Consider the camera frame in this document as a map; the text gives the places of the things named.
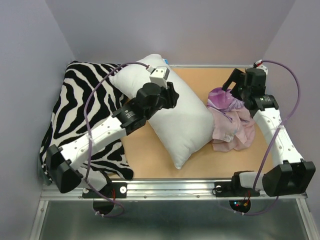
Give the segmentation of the white pillow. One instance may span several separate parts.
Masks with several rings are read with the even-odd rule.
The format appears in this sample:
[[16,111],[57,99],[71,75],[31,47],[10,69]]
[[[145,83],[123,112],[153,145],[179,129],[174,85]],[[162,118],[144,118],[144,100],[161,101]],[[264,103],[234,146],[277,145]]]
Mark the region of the white pillow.
[[[172,69],[168,79],[179,94],[173,109],[159,110],[148,121],[179,170],[205,144],[212,140],[214,118],[205,104]],[[110,82],[129,99],[136,96],[143,84],[150,81],[145,67],[131,64],[124,67]]]

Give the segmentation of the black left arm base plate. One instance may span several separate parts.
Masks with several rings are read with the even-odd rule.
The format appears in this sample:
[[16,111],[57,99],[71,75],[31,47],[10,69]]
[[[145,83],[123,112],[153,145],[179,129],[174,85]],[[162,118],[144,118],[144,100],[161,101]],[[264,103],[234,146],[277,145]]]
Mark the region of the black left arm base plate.
[[[127,197],[127,186],[128,184],[124,181],[113,181],[102,188],[99,193],[110,199],[125,199]],[[81,197],[83,199],[101,198],[95,191],[87,188],[83,189]]]

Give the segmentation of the pink printed pillowcase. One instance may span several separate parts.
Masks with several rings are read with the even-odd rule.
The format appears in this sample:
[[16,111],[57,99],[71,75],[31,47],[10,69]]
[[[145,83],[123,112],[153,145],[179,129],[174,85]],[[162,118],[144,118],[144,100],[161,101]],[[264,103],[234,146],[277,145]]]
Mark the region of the pink printed pillowcase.
[[211,144],[216,152],[240,151],[251,146],[255,138],[255,121],[244,102],[231,90],[214,88],[208,94],[207,109],[214,120]]

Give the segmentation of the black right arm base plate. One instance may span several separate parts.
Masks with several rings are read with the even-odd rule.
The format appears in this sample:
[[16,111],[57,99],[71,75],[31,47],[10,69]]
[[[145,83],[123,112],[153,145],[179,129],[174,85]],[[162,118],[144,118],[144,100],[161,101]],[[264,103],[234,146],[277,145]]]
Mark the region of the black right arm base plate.
[[224,197],[259,197],[258,191],[251,188],[245,188],[231,181],[218,181],[214,183],[212,194],[218,198]]

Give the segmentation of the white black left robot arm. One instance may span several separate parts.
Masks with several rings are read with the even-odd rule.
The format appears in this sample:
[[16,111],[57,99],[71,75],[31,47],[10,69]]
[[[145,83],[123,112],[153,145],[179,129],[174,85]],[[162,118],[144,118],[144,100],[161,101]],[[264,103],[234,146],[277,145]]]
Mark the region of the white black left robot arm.
[[175,108],[178,99],[172,82],[166,87],[147,82],[134,98],[86,135],[60,147],[50,146],[46,166],[59,191],[64,194],[78,187],[89,177],[80,170],[84,162],[103,147],[143,127],[157,111]]

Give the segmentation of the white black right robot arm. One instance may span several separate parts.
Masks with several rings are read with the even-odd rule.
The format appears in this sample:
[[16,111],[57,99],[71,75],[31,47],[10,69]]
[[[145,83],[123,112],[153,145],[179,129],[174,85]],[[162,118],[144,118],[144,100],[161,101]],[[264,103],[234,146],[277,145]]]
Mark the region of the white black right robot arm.
[[264,191],[269,197],[299,195],[306,191],[316,172],[313,162],[305,161],[294,147],[284,126],[279,105],[273,95],[266,94],[268,69],[262,65],[241,71],[235,68],[222,85],[244,106],[260,128],[268,148],[265,155],[272,155],[273,168],[266,173],[261,169],[238,171],[231,178],[230,189],[235,195],[247,190]]

